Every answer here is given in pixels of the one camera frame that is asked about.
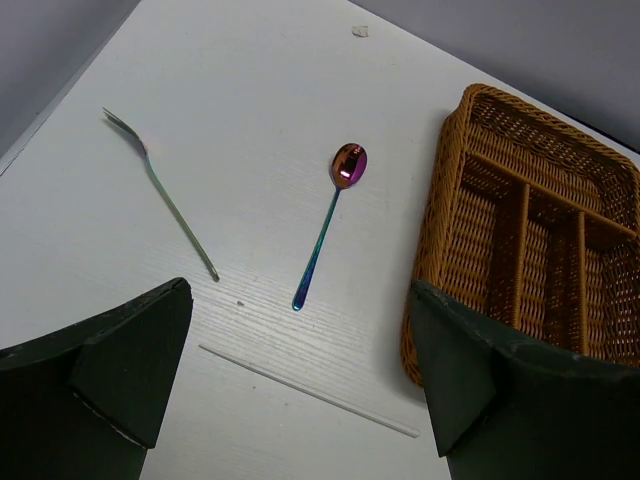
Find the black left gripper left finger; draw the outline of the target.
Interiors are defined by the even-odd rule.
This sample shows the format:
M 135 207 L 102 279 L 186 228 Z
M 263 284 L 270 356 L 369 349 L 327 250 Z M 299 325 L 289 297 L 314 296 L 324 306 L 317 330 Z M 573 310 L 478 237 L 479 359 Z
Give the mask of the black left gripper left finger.
M 1 352 L 4 479 L 137 479 L 156 446 L 189 331 L 174 278 Z

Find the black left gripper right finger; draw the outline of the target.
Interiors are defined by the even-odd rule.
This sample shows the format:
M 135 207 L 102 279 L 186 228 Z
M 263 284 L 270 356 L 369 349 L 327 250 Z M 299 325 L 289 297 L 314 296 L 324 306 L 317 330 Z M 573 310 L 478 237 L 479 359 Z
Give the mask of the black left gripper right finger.
M 455 479 L 635 479 L 639 372 L 527 336 L 413 283 L 409 321 Z

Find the iridescent thin fork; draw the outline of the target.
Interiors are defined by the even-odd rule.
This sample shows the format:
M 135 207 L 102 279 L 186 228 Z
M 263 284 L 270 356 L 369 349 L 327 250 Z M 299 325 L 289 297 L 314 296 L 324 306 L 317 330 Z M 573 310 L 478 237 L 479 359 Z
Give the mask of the iridescent thin fork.
M 176 206 L 170 194 L 164 187 L 163 183 L 157 176 L 153 168 L 153 165 L 151 163 L 149 150 L 145 145 L 144 141 L 142 140 L 142 138 L 140 137 L 140 135 L 129 124 L 127 124 L 124 120 L 122 120 L 119 116 L 115 115 L 106 107 L 103 107 L 102 111 L 107 122 L 109 122 L 115 128 L 119 129 L 121 132 L 126 134 L 131 139 L 132 144 L 134 145 L 134 148 L 139 152 L 139 155 L 143 161 L 144 168 L 146 170 L 147 176 L 149 177 L 150 181 L 156 188 L 157 192 L 161 196 L 162 200 L 164 201 L 165 205 L 167 206 L 167 208 L 169 209 L 169 211 L 171 212 L 171 214 L 173 215 L 177 223 L 180 225 L 185 236 L 190 241 L 192 247 L 194 248 L 194 250 L 200 257 L 200 259 L 202 260 L 212 280 L 214 282 L 219 282 L 220 276 L 219 276 L 219 273 L 217 272 L 216 267 L 214 266 L 211 258 L 207 254 L 201 242 L 198 240 L 197 236 L 189 226 L 188 222 L 186 221 L 186 219 L 184 218 L 184 216 Z

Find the iridescent rainbow spoon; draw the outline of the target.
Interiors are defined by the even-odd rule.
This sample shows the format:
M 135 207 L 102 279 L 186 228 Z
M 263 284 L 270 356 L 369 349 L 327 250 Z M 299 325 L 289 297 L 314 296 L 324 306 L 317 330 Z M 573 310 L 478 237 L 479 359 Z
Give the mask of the iridescent rainbow spoon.
M 305 305 L 314 271 L 329 230 L 330 222 L 334 215 L 340 193 L 353 187 L 359 182 L 366 170 L 367 163 L 368 156 L 365 149 L 356 143 L 347 143 L 340 147 L 331 161 L 329 175 L 334 185 L 334 194 L 311 256 L 293 297 L 291 307 L 294 311 L 300 311 Z

